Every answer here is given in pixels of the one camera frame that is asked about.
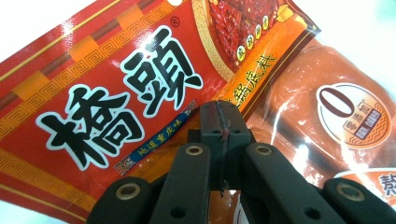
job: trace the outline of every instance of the product label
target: product label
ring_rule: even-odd
[[[329,136],[341,145],[365,149],[390,134],[390,114],[370,91],[352,83],[325,85],[317,91],[318,116]]]
[[[374,168],[358,173],[348,171],[335,177],[351,179],[362,184],[396,210],[396,168]]]

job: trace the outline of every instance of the screw hole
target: screw hole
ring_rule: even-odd
[[[201,147],[188,147],[186,153],[191,156],[197,156],[201,154],[204,150]]]
[[[272,150],[269,147],[256,147],[256,151],[264,156],[268,156],[272,153]]]
[[[312,219],[320,219],[320,212],[315,208],[307,207],[305,208],[304,213]]]
[[[364,194],[357,188],[348,184],[339,183],[336,187],[339,194],[353,202],[364,201]]]
[[[136,183],[128,183],[121,185],[117,191],[116,196],[121,200],[130,200],[140,193],[140,187]]]
[[[175,207],[171,210],[171,216],[174,218],[183,218],[186,216],[186,209],[183,207]]]

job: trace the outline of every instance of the chinese characters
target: chinese characters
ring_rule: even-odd
[[[167,26],[160,26],[143,48],[135,50],[121,63],[121,70],[126,74],[125,85],[147,105],[146,118],[155,117],[163,101],[173,101],[174,109],[179,110],[186,88],[200,90],[204,86],[186,52],[171,34]]]
[[[80,170],[90,163],[107,168],[106,156],[118,156],[124,143],[140,141],[145,135],[134,112],[125,108],[129,98],[127,92],[110,96],[105,88],[76,85],[69,91],[66,119],[47,112],[36,124],[50,133],[47,148],[65,149]]]
[[[271,66],[270,62],[275,60],[276,58],[273,58],[272,55],[261,55],[260,59],[256,61],[258,68],[256,72],[253,72],[252,70],[246,72],[245,80],[247,83],[239,83],[233,90],[233,100],[236,102],[238,107],[248,99],[248,96],[251,93],[253,93],[260,80],[265,77],[267,69]]]
[[[379,180],[382,185],[382,190],[384,190],[387,197],[396,195],[396,175],[381,175]]]

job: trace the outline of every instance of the metal screw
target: metal screw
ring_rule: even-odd
[[[256,151],[263,156],[268,156],[272,153],[272,149],[269,147],[256,147]]]
[[[121,185],[117,191],[116,191],[116,196],[120,200],[130,200],[140,193],[140,186],[138,186],[136,183],[127,183],[124,185]]]
[[[348,184],[339,183],[336,187],[339,194],[348,198],[350,201],[362,202],[364,201],[364,194],[357,188]]]
[[[191,156],[198,156],[201,154],[204,150],[201,147],[188,147],[186,149],[186,153],[191,155]]]

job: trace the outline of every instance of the red snack package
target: red snack package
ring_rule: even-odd
[[[251,105],[319,28],[290,0],[235,2],[94,1],[1,62],[0,199],[83,223],[117,179],[166,173],[230,80]]]

